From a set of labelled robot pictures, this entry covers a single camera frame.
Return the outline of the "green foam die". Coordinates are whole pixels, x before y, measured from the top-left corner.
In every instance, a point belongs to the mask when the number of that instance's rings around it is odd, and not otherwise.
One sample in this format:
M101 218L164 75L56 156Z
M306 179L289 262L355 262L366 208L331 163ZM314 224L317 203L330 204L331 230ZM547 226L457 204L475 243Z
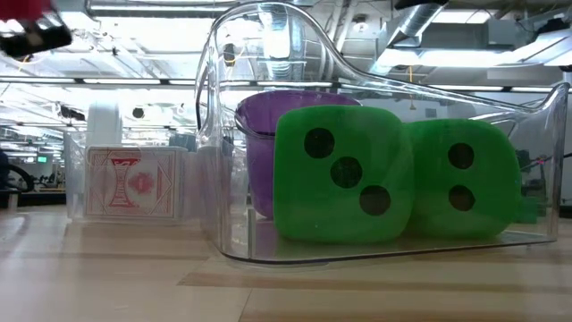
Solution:
M468 119L412 122L406 129L415 178L407 233L489 238L514 221L521 200L520 168L500 129Z
M273 215L281 236L374 243L399 237L414 198L403 122L371 106L311 106L282 115L275 134Z

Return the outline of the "small clear plastic box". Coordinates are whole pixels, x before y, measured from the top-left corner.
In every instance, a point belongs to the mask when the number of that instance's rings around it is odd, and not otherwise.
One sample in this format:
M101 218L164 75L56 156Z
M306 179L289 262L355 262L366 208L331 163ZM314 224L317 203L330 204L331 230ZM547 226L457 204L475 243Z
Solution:
M95 145L128 147L181 147L188 150L183 158L181 210L177 220L103 220L84 216L86 151ZM176 131L102 131L70 132L64 135L66 204L68 217L74 221L151 225L185 225L205 210L200 182L200 165L196 137Z

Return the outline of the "purple plastic bucket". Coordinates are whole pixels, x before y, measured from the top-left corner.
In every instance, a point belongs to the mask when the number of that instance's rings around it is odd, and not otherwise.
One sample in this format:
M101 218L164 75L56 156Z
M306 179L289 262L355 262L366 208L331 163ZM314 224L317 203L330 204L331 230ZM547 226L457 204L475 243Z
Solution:
M273 218L274 137L278 119L302 107L358 104L356 99L343 95L305 90L260 92L239 102L234 118L245 134L250 195L260 215Z

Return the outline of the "silver ventilation duct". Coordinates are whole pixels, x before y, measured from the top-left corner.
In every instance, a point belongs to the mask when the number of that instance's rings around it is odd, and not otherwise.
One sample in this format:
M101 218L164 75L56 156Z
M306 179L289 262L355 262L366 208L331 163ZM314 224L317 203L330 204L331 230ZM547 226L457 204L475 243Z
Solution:
M428 3L402 10L400 16L389 24L387 47L419 47L424 31L446 6Z

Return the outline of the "long ceiling light panel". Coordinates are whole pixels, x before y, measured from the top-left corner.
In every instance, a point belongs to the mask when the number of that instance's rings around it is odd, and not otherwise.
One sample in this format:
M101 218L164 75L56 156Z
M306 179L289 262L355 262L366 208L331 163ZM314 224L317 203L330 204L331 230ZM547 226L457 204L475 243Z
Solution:
M423 65L430 67L485 68L502 65L544 64L559 66L572 64L572 34L552 37L541 35L535 42L518 49L387 49L377 59L375 67Z

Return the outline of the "small green toy brick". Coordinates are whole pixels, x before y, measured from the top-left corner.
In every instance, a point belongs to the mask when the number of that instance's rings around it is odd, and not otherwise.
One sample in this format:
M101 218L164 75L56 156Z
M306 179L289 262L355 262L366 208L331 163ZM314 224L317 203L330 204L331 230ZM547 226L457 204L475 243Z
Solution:
M536 224L538 216L538 201L534 197L523 197L517 214L520 224Z

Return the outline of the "large clear plastic bin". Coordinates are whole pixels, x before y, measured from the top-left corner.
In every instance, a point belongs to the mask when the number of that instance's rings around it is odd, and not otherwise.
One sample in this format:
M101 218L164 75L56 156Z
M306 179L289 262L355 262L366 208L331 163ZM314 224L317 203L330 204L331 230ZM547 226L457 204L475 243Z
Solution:
M236 46L233 67L223 62L223 46L228 43ZM252 205L246 138L234 118L240 101L274 90L350 97L359 102L357 106L392 112L405 129L408 123L439 119L468 119L497 127L516 151L521 199L538 201L537 223L520 224L516 215L501 233L477 239L419 237L407 233L408 224L399 237L374 243L322 243L281 236L274 216L266 218ZM198 159L205 202L202 227L225 257L263 265L553 242L558 235L562 167L567 157L570 92L571 86L563 82L537 102L515 105L385 78L352 66L318 22L294 4L256 1L234 6L214 21L197 73ZM408 139L413 155L409 135Z

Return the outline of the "red toy brick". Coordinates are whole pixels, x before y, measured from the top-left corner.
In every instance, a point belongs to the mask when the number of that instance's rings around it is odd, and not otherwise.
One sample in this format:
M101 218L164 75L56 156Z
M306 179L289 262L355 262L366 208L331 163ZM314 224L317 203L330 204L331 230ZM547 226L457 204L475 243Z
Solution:
M0 0L1 21L35 21L53 10L51 0Z

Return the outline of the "pink card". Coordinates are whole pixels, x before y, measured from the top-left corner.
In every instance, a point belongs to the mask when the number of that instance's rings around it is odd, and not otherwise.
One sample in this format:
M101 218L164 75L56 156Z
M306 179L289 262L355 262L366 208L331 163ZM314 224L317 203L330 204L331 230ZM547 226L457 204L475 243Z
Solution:
M84 216L103 220L177 220L181 147L91 146L86 151Z

